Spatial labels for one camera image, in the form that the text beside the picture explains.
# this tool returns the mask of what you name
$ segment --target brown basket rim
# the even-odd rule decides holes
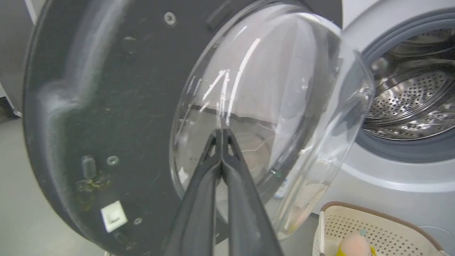
[[[396,222],[398,224],[401,224],[403,226],[411,228],[411,229],[419,232],[428,241],[430,241],[430,243],[438,251],[443,251],[441,245],[432,236],[430,236],[423,229],[419,228],[418,226],[416,226],[416,225],[414,225],[412,223],[409,223],[407,221],[404,221],[402,219],[390,216],[388,214],[385,214],[385,213],[382,213],[382,212],[379,212],[379,211],[375,211],[375,210],[368,209],[368,208],[365,208],[365,207],[362,207],[362,206],[358,206],[358,205],[352,205],[352,204],[348,204],[348,203],[338,202],[338,201],[328,202],[328,203],[324,204],[324,206],[322,206],[322,208],[321,208],[321,211],[325,212],[329,207],[332,207],[332,206],[342,206],[342,207],[346,207],[346,208],[351,208],[351,209],[354,209],[354,210],[362,211],[362,212],[365,212],[365,213],[373,214],[373,215],[376,215],[378,217],[381,217],[381,218],[384,218],[384,219],[387,219],[387,220],[391,220],[393,222]]]

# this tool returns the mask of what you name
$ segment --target beige basket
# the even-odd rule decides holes
[[[324,205],[314,234],[313,256],[335,256],[349,233],[366,229],[377,256],[441,256],[442,247],[419,227],[395,217],[341,202]]]

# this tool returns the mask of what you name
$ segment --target washing machine door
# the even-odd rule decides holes
[[[208,17],[201,1],[71,6],[43,8],[24,131],[36,178],[72,229],[115,255],[161,254],[217,128],[234,132],[278,236],[302,224],[374,93],[339,28],[276,1],[218,3]]]

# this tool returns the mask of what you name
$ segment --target stainless steel drum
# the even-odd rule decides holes
[[[412,45],[414,49],[420,47],[426,51],[436,44],[452,41],[453,34],[453,29],[432,31],[414,36],[400,46]],[[455,44],[445,47],[453,49]],[[415,140],[455,127],[453,56],[453,50],[418,59],[397,56],[391,51],[384,54],[371,67],[377,87],[364,129],[386,139]]]
[[[419,57],[450,51],[455,47],[455,29],[422,33],[397,44],[389,50],[397,57]]]

